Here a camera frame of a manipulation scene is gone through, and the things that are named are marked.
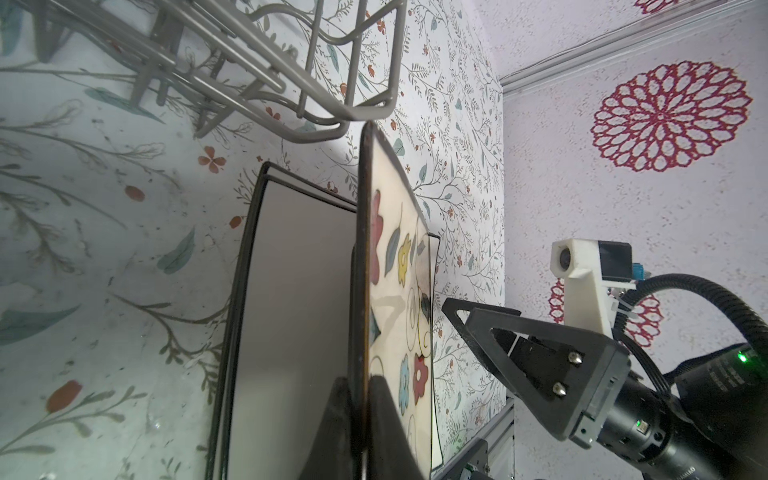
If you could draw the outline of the white square plate black rim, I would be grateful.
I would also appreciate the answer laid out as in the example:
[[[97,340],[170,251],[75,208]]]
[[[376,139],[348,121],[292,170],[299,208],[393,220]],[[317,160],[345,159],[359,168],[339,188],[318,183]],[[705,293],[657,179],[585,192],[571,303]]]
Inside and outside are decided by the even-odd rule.
[[[246,216],[206,477],[299,479],[348,367],[356,204],[266,163]]]

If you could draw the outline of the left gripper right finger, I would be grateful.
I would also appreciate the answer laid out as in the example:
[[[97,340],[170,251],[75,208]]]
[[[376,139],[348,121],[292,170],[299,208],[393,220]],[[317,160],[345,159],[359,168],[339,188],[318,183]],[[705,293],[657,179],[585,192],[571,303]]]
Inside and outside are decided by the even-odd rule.
[[[386,379],[368,381],[368,466],[373,480],[422,480]]]

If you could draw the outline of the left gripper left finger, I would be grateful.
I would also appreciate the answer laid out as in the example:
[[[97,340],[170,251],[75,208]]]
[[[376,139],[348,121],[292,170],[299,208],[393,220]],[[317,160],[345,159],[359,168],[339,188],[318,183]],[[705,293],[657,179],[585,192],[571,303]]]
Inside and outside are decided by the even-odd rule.
[[[358,476],[358,458],[352,440],[352,402],[348,380],[334,380],[300,480],[352,480]]]

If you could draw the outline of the floral patterned rectangular plate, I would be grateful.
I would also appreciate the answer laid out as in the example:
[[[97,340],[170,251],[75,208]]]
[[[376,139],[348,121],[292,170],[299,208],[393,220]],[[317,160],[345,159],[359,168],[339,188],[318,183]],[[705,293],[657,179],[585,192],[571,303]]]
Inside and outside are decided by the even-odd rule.
[[[430,475],[432,287],[427,220],[394,147],[369,121],[358,165],[348,367],[353,446],[365,478],[372,376],[386,379],[423,479]]]

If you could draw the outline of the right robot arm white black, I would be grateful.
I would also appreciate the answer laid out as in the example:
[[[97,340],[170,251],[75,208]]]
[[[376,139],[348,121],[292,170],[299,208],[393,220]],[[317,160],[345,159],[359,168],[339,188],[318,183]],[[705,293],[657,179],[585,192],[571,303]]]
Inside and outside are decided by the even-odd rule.
[[[647,479],[763,479],[767,377],[746,345],[677,378],[676,394],[643,385],[621,343],[449,298],[443,314],[476,356],[555,439],[601,446]]]

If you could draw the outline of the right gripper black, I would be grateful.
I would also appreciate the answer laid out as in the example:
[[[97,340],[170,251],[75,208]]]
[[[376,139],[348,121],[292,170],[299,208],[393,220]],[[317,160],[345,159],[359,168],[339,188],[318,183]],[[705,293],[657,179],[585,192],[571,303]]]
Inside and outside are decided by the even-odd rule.
[[[441,310],[480,364],[551,436],[593,446],[628,376],[624,347],[506,307],[448,298]]]

